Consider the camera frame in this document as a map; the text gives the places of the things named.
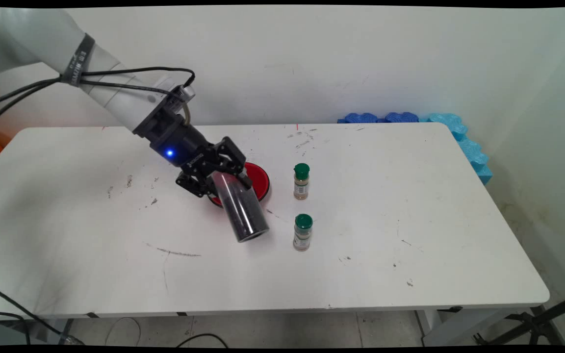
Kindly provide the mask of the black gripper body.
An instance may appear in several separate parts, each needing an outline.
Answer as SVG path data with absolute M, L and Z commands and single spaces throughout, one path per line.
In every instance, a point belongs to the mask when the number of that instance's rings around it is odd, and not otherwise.
M 175 98 L 163 98 L 133 134 L 148 140 L 151 149 L 184 174 L 204 172 L 215 166 L 214 145 L 174 110 L 175 103 Z

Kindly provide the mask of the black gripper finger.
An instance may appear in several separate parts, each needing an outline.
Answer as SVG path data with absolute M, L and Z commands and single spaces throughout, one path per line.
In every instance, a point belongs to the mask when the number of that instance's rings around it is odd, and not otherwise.
M 212 179 L 213 172 L 222 173 L 224 167 L 180 167 L 176 183 L 196 197 L 218 197 L 217 187 Z
M 207 186 L 215 190 L 213 173 L 220 172 L 234 176 L 246 188 L 253 187 L 253 181 L 247 176 L 245 162 L 247 158 L 229 137 L 205 149 L 204 176 Z

